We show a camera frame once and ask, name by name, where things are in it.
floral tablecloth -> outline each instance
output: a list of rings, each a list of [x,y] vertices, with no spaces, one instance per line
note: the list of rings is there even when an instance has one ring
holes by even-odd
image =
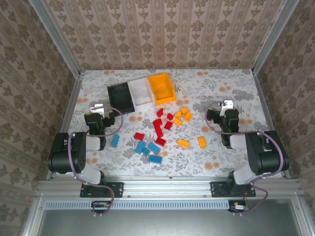
[[[124,124],[119,131],[117,148],[110,146],[112,136],[107,137],[103,151],[87,152],[87,162],[106,175],[115,176],[194,176],[225,177],[232,170],[246,164],[245,150],[231,150],[221,143],[220,135],[209,130],[204,121],[204,112],[212,101],[233,100],[240,112],[240,131],[267,130],[266,120],[257,94],[252,72],[249,69],[171,69],[171,70],[93,70],[86,71],[69,131],[87,131],[84,114],[96,103],[109,104],[108,86],[117,85],[149,75],[168,73],[176,92],[176,101],[142,111],[124,115]],[[175,114],[181,107],[187,107],[193,117],[190,123],[162,129],[166,145],[161,149],[162,164],[148,162],[148,157],[134,152],[138,143],[135,132],[145,134],[145,142],[154,141],[156,133],[152,124],[156,112],[164,109],[166,114]],[[106,128],[106,133],[117,129],[115,125]],[[200,149],[197,137],[204,136],[205,149]],[[177,145],[177,140],[189,141],[188,149]]]

blue lego brick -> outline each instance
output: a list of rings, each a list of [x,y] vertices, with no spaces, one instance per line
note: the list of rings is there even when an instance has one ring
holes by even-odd
[[[162,163],[162,157],[161,156],[150,155],[149,162],[154,162],[154,163],[157,163],[157,164],[161,164]]]
[[[150,153],[150,150],[149,150],[147,147],[145,147],[145,148],[142,150],[142,152],[143,152],[143,154],[146,156],[146,155],[148,155],[148,154]]]
[[[152,142],[149,143],[148,148],[154,152],[154,154],[158,154],[161,151],[161,149]]]
[[[140,141],[138,142],[138,145],[135,149],[135,152],[138,154],[141,154],[142,150],[144,149],[144,147],[146,146],[146,143],[144,141]]]
[[[118,134],[114,134],[112,143],[110,144],[113,148],[116,148],[118,145],[118,141],[119,141],[119,135]]]

wall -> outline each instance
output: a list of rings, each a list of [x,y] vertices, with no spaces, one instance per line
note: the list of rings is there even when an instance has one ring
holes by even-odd
[[[315,216],[315,1],[300,0],[259,72],[269,110]]]
[[[27,0],[0,1],[0,235],[17,235],[74,78]]]
[[[44,0],[81,70],[250,68],[284,0]]]

red lego brick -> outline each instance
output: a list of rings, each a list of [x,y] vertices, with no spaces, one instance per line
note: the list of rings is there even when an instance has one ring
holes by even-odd
[[[161,120],[161,119],[156,119],[155,121],[153,121],[153,125],[154,125],[154,126],[160,126],[160,125],[162,125],[162,120]]]
[[[173,120],[174,116],[172,114],[168,113],[167,118],[168,118],[168,120]]]
[[[144,139],[144,134],[135,133],[134,139],[143,141],[143,139]]]
[[[166,140],[161,139],[161,138],[157,138],[156,143],[163,147],[166,143]]]
[[[158,138],[163,137],[163,132],[162,132],[161,127],[159,125],[155,125],[154,129],[156,130]]]
[[[157,117],[161,117],[163,115],[163,108],[161,108],[158,112],[157,112]]]
[[[168,121],[168,122],[165,124],[164,128],[170,130],[170,128],[172,127],[172,125],[173,125],[173,123],[170,122],[170,121]]]

orange tray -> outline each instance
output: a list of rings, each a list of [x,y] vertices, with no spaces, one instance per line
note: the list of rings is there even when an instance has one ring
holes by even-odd
[[[175,90],[168,74],[149,76],[148,80],[156,105],[176,100]]]

